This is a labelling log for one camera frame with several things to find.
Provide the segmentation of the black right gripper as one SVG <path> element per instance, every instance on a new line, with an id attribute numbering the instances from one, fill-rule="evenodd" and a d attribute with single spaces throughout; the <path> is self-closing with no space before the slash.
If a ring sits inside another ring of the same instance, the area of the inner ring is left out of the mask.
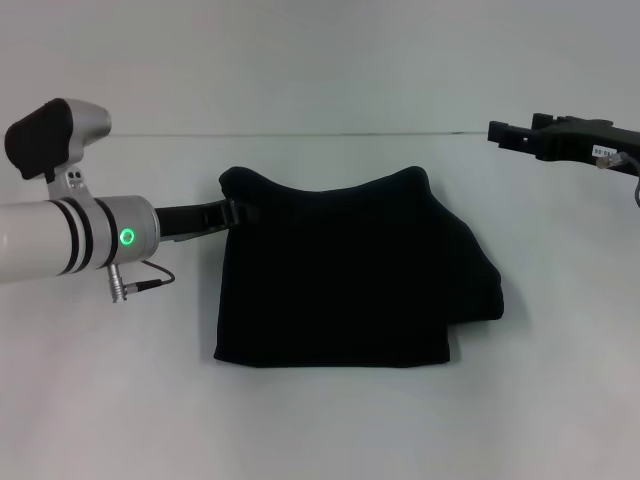
<path id="1" fill-rule="evenodd" d="M 617 128 L 610 120 L 535 113 L 532 129 L 490 121 L 488 141 L 501 149 L 535 152 L 538 160 L 596 165 L 599 157 L 625 153 L 639 161 L 639 132 Z"/>

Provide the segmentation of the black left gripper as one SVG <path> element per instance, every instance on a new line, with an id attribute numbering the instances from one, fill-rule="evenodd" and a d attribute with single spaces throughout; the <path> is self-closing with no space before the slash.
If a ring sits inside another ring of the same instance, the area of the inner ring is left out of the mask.
<path id="1" fill-rule="evenodd" d="M 182 242 L 230 228 L 261 223 L 260 209 L 237 199 L 156 208 L 161 241 Z"/>

